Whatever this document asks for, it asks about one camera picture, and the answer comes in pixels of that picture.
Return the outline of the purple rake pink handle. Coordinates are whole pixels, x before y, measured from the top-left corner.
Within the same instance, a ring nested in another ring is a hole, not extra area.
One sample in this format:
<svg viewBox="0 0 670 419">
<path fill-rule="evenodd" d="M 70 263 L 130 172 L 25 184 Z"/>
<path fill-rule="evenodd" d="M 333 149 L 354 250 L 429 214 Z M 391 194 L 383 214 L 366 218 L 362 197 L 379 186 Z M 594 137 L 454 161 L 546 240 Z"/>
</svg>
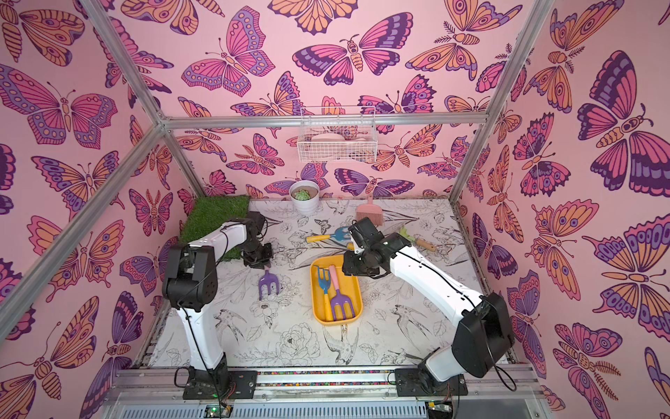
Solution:
<svg viewBox="0 0 670 419">
<path fill-rule="evenodd" d="M 332 287 L 335 291 L 335 296 L 331 298 L 331 306 L 333 319 L 335 321 L 343 321 L 344 319 L 353 319 L 355 311 L 352 300 L 349 296 L 342 293 L 340 289 L 340 277 L 335 265 L 330 265 L 328 271 L 331 275 Z"/>
<path fill-rule="evenodd" d="M 269 269 L 258 281 L 258 298 L 260 301 L 270 298 L 270 296 L 277 296 L 281 292 L 281 284 L 279 277 L 271 273 Z"/>
</svg>

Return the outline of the yellow plastic storage tray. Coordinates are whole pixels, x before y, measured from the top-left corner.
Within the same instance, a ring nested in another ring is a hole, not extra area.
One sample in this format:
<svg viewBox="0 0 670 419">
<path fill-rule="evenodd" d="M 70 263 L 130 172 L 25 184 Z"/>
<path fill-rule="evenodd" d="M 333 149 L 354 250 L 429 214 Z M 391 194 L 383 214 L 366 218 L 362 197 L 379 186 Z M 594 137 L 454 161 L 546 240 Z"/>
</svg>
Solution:
<svg viewBox="0 0 670 419">
<path fill-rule="evenodd" d="M 343 255 L 317 258 L 310 267 L 312 314 L 322 326 L 357 321 L 364 310 L 359 279 L 342 271 Z"/>
</svg>

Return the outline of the blue fork yellow handle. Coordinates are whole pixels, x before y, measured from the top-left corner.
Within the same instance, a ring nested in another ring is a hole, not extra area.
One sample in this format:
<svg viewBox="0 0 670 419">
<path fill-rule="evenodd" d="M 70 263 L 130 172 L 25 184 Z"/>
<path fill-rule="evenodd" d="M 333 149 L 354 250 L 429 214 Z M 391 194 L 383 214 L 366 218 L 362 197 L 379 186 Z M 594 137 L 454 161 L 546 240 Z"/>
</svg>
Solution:
<svg viewBox="0 0 670 419">
<path fill-rule="evenodd" d="M 326 234 L 326 235 L 318 235 L 318 236 L 310 236 L 305 239 L 307 243 L 317 243 L 321 241 L 326 241 L 326 240 L 336 240 L 342 243 L 345 243 L 347 241 L 351 240 L 351 235 L 347 227 L 340 227 L 337 230 L 335 230 L 334 233 L 332 234 Z"/>
</svg>

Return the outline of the blue rake yellow handle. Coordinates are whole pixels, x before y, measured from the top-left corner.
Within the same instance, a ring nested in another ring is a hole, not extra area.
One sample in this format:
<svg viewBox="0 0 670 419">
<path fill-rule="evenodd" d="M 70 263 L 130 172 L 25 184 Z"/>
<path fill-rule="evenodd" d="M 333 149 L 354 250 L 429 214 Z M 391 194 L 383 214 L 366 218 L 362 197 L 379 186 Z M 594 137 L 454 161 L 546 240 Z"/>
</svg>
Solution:
<svg viewBox="0 0 670 419">
<path fill-rule="evenodd" d="M 329 295 L 329 290 L 331 286 L 331 275 L 328 270 L 323 267 L 317 268 L 317 277 L 319 281 L 319 287 L 323 291 L 323 300 L 324 300 L 324 311 L 327 322 L 333 322 L 333 313 L 331 300 Z"/>
</svg>

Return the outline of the green hoe wooden handle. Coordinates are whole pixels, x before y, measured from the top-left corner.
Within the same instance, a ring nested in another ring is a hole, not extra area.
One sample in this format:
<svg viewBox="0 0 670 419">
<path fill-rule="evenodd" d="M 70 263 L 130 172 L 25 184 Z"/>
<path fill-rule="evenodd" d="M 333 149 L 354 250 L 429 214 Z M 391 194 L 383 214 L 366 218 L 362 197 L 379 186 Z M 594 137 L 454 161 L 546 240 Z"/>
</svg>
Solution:
<svg viewBox="0 0 670 419">
<path fill-rule="evenodd" d="M 411 236 L 405 226 L 401 227 L 399 234 L 415 246 L 426 249 L 428 251 L 437 252 L 437 247 L 434 244 L 431 244 L 420 237 Z"/>
</svg>

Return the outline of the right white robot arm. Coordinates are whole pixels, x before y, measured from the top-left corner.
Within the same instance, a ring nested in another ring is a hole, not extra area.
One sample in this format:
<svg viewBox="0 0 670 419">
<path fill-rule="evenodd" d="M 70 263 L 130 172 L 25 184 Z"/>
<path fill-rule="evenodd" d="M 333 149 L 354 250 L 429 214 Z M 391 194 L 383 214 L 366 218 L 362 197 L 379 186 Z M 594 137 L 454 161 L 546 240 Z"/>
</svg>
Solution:
<svg viewBox="0 0 670 419">
<path fill-rule="evenodd" d="M 399 233 L 383 235 L 369 218 L 348 227 L 353 244 L 342 265 L 347 276 L 380 279 L 392 274 L 431 301 L 455 327 L 449 347 L 422 360 L 420 369 L 436 382 L 457 375 L 483 378 L 515 343 L 504 298 L 464 286 L 425 258 Z"/>
</svg>

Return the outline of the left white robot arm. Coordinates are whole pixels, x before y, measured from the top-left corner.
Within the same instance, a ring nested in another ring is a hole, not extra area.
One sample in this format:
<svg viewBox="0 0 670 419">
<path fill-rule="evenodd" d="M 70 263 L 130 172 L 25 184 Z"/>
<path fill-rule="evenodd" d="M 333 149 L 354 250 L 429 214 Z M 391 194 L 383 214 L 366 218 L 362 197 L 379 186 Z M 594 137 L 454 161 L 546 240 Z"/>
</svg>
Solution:
<svg viewBox="0 0 670 419">
<path fill-rule="evenodd" d="M 211 372 L 223 361 L 224 351 L 209 313 L 218 293 L 219 263 L 226 253 L 238 249 L 246 267 L 268 267 L 273 252 L 270 244 L 262 242 L 267 227 L 264 215 L 250 211 L 245 218 L 233 218 L 204 237 L 169 249 L 162 295 L 183 322 L 192 368 Z"/>
</svg>

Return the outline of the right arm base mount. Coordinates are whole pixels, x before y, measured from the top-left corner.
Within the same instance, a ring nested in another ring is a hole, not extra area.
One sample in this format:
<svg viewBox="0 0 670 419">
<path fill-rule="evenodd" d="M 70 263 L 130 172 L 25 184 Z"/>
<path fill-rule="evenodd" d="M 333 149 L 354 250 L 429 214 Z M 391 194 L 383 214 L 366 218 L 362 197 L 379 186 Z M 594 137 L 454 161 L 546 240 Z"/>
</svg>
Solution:
<svg viewBox="0 0 670 419">
<path fill-rule="evenodd" d="M 402 397 L 450 398 L 469 394 L 463 375 L 439 382 L 420 368 L 396 368 L 393 376 L 397 395 Z"/>
</svg>

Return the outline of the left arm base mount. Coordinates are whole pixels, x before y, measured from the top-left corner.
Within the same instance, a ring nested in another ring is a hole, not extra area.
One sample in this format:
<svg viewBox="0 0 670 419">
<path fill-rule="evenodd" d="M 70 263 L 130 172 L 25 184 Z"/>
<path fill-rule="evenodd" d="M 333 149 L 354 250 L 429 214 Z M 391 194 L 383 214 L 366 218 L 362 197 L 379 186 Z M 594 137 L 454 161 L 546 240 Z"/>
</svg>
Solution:
<svg viewBox="0 0 670 419">
<path fill-rule="evenodd" d="M 190 368 L 183 389 L 183 400 L 246 400 L 256 391 L 258 371 L 232 370 L 207 373 Z"/>
</svg>

